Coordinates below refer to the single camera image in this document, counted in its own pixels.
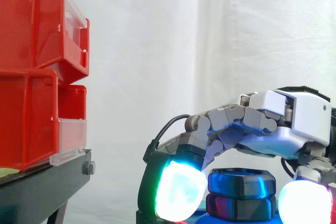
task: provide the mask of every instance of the red storage bin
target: red storage bin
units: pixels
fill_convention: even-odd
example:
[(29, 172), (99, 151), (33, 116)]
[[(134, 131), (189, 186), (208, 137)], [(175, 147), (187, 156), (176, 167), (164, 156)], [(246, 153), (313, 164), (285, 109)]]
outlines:
[(89, 74), (89, 21), (72, 0), (0, 0), (0, 68), (49, 68), (71, 84)]
[(0, 90), (0, 168), (25, 171), (55, 155), (58, 165), (84, 154), (84, 86), (59, 86), (51, 69), (0, 69)]

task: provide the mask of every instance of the white fabric curtain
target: white fabric curtain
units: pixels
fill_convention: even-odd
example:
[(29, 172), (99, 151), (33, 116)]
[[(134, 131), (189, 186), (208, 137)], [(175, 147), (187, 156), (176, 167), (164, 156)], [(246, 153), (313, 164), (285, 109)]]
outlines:
[[(336, 101), (336, 0), (75, 0), (91, 21), (88, 141), (97, 170), (65, 224), (135, 223), (146, 146), (172, 117), (307, 85)], [(174, 125), (167, 140), (183, 131)], [(225, 152), (207, 169), (280, 160)]]

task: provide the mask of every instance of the stacked hex nuts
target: stacked hex nuts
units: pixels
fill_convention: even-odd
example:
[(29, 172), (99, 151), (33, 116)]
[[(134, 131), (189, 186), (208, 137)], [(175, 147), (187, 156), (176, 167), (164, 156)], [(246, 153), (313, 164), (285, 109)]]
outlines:
[(265, 170), (213, 169), (206, 210), (228, 221), (268, 221), (276, 212), (276, 180)]

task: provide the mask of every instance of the metal bolt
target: metal bolt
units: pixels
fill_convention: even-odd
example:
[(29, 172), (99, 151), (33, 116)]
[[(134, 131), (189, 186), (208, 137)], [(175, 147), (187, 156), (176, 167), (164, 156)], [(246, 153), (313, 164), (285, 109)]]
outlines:
[(85, 161), (82, 167), (82, 173), (85, 175), (93, 175), (96, 171), (95, 161)]

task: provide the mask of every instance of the white glowing fingertip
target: white glowing fingertip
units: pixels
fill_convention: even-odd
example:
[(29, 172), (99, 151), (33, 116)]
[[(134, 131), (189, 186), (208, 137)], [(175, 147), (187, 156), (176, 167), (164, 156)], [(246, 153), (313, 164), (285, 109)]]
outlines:
[(326, 187), (296, 180), (281, 190), (278, 200), (283, 224), (330, 224), (332, 197)]
[(168, 221), (189, 218), (199, 207), (206, 187), (204, 173), (188, 164), (171, 161), (162, 172), (156, 192), (157, 216)]

